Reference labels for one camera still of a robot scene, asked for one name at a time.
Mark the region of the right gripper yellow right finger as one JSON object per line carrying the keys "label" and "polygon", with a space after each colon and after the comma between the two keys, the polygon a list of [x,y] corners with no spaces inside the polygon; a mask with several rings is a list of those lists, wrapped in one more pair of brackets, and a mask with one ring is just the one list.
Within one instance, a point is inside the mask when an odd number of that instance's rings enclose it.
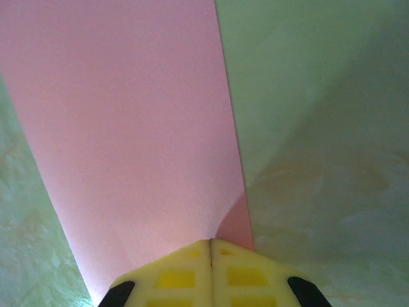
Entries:
{"label": "right gripper yellow right finger", "polygon": [[224,240],[210,246],[214,306],[331,307],[296,269]]}

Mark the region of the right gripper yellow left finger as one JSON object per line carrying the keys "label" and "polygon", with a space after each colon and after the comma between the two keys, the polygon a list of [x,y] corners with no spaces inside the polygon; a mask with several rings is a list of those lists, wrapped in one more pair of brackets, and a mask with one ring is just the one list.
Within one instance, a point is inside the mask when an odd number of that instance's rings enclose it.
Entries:
{"label": "right gripper yellow left finger", "polygon": [[209,240],[199,240],[117,278],[100,306],[212,306]]}

